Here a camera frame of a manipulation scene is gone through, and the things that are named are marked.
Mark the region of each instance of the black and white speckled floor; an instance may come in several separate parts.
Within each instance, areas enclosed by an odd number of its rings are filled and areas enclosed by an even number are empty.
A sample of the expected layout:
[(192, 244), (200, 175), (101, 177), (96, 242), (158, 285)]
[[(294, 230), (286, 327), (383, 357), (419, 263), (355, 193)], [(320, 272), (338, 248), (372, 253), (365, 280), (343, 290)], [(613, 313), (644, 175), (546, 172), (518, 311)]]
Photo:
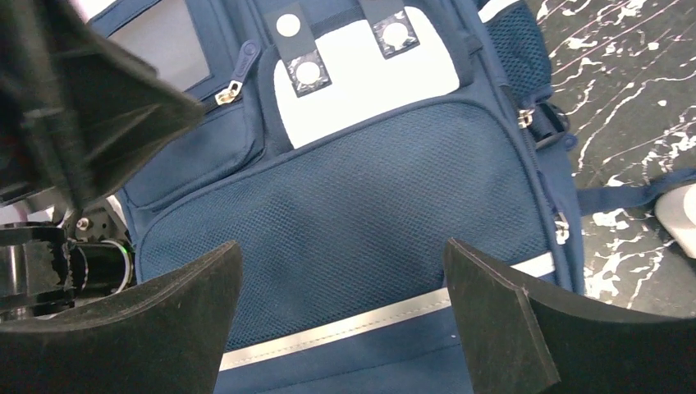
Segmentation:
[[(530, 0), (570, 115), (579, 187), (642, 185), (696, 166), (694, 0)], [(584, 220), (588, 296), (696, 316), (696, 260), (646, 209)]]

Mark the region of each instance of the navy blue backpack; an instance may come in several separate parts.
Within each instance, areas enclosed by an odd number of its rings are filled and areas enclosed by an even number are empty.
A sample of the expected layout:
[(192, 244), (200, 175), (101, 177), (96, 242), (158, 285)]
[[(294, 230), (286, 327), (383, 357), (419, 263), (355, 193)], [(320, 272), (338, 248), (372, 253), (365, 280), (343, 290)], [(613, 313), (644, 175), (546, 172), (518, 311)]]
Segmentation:
[(694, 177), (576, 190), (533, 14), (479, 2), (117, 0), (90, 22), (206, 108), (117, 198), (139, 282), (240, 243), (216, 392), (472, 392), (448, 239), (583, 294), (581, 216)]

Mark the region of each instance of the backpack strap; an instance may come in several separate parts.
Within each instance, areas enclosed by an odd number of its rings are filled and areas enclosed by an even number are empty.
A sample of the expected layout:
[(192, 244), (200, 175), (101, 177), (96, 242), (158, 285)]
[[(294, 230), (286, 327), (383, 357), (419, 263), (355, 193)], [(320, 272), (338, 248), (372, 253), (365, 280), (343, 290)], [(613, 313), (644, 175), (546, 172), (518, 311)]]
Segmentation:
[(578, 190), (580, 213), (587, 216), (619, 208), (634, 208), (651, 203), (670, 187), (696, 181), (696, 168), (685, 168), (657, 178), (651, 185), (595, 187)]

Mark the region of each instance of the mesh pocket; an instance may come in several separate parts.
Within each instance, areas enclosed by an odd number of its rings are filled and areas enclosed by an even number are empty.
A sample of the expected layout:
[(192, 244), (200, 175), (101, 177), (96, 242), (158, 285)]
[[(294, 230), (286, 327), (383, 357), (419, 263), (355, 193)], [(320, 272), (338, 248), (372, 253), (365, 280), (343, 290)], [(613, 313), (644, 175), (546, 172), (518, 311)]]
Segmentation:
[(487, 23), (518, 103), (551, 84), (551, 61), (534, 15), (523, 2)]
[(510, 262), (547, 249), (505, 131), (463, 103), (374, 122), (201, 190), (154, 222), (137, 268), (150, 279), (237, 240), (234, 350), (440, 288), (450, 237)]

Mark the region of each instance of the metal zipper pull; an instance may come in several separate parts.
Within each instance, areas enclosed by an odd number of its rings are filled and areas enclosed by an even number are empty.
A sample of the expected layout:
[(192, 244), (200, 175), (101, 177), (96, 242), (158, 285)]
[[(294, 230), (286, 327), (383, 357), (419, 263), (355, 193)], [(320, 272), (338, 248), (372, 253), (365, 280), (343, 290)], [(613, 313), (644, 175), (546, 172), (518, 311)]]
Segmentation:
[(517, 125), (520, 129), (526, 129), (532, 124), (534, 114), (534, 108), (532, 109), (520, 109), (517, 112)]
[(218, 106), (234, 103), (240, 97), (241, 87), (244, 85), (252, 67), (259, 59), (260, 53), (261, 47), (252, 40), (246, 41), (241, 45), (230, 84), (215, 94), (215, 103)]
[(556, 214), (554, 223), (556, 224), (556, 243), (565, 245), (568, 238), (570, 238), (570, 223), (568, 223), (568, 219), (561, 211), (558, 211)]

